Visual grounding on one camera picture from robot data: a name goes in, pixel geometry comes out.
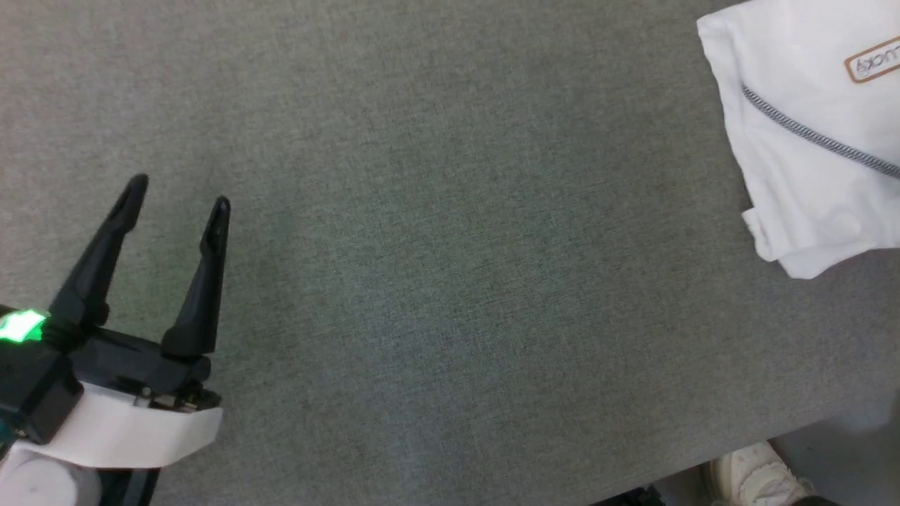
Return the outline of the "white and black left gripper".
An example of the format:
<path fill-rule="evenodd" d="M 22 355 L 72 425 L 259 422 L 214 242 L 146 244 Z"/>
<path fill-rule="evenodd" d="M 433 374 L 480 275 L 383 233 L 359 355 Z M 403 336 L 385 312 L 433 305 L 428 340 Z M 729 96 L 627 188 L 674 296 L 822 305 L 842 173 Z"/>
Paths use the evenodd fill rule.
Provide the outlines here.
<path fill-rule="evenodd" d="M 148 175 L 129 179 L 98 227 L 49 314 L 81 329 L 70 355 L 83 393 L 52 439 L 38 442 L 23 422 L 2 416 L 2 459 L 28 450 L 80 467 L 167 467 L 212 444 L 221 397 L 206 389 L 217 345 L 231 203 L 218 197 L 200 235 L 200 260 L 180 311 L 160 344 L 103 329 L 107 295 L 126 234 L 147 193 Z"/>

